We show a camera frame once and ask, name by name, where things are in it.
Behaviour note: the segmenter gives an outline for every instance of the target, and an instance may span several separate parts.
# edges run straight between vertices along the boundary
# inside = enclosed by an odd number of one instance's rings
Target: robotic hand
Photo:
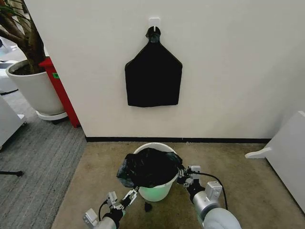
[[[100,206],[99,209],[99,221],[97,221],[98,216],[91,208],[83,216],[83,220],[88,225],[90,229],[117,229],[120,226],[120,220],[125,215],[125,210],[130,206],[137,197],[139,187],[130,190],[124,198],[117,202],[117,197],[115,192],[109,192],[106,200]],[[106,213],[102,219],[100,219],[101,208],[104,204],[108,205],[110,212]]]
[[[188,166],[179,170],[178,184],[183,184],[190,193],[197,218],[203,229],[241,229],[235,216],[220,208],[218,198],[223,189],[217,181],[210,181],[203,188],[199,182],[200,166]]]
[[[197,218],[203,229],[241,229],[235,216],[226,209],[220,208],[218,198],[223,189],[217,181],[210,181],[206,187],[200,186],[200,166],[188,166],[179,170],[178,184],[182,184],[190,193],[191,202],[195,206]],[[119,221],[125,215],[126,208],[137,197],[139,187],[130,190],[125,197],[117,202],[115,192],[109,192],[103,204],[108,204],[110,213],[106,213],[97,221],[98,216],[89,209],[83,220],[90,229],[118,229]]]

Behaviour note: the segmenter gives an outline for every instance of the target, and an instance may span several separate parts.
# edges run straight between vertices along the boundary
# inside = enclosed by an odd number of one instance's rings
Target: black garbage bag
[[[117,173],[125,187],[155,187],[169,182],[182,168],[182,159],[174,152],[146,148],[128,154]]]
[[[150,27],[145,47],[125,66],[129,106],[177,105],[182,63],[161,43],[158,27]]]

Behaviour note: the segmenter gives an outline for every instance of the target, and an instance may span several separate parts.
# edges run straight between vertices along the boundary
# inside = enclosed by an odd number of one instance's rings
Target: hanging black bag
[[[129,106],[177,105],[182,63],[161,43],[160,29],[150,27],[147,45],[125,66]]]

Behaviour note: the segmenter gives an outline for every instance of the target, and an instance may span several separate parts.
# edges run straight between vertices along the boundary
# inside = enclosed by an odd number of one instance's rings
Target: black cable
[[[101,220],[101,208],[103,207],[104,204],[107,204],[106,200],[101,204],[101,206],[99,208],[99,221]]]
[[[211,175],[211,174],[208,174],[208,173],[198,173],[198,172],[192,172],[192,173],[199,174],[199,175],[205,175],[205,176],[208,176],[208,177],[213,177],[214,179],[216,179],[219,182],[219,184],[223,187],[223,191],[224,191],[224,205],[225,205],[225,209],[228,210],[227,196],[225,194],[224,186],[221,183],[220,179],[218,179],[214,175]]]

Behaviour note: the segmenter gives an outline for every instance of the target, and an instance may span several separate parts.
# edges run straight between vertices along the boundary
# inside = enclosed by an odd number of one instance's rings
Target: white trash bin
[[[169,146],[162,144],[162,143],[158,143],[158,142],[144,144],[144,145],[140,146],[139,148],[137,148],[135,150],[134,154],[137,154],[138,152],[140,152],[141,150],[146,149],[146,148],[153,148],[153,149],[157,149],[157,150],[164,151],[164,152],[174,152],[175,154],[177,154]],[[178,177],[178,173],[176,174],[175,177],[173,177],[171,179],[171,181],[169,181],[163,185],[158,185],[156,187],[140,187],[139,193],[145,200],[148,200],[151,202],[160,201],[167,196],[168,192],[171,189],[173,182],[177,179],[177,177]]]

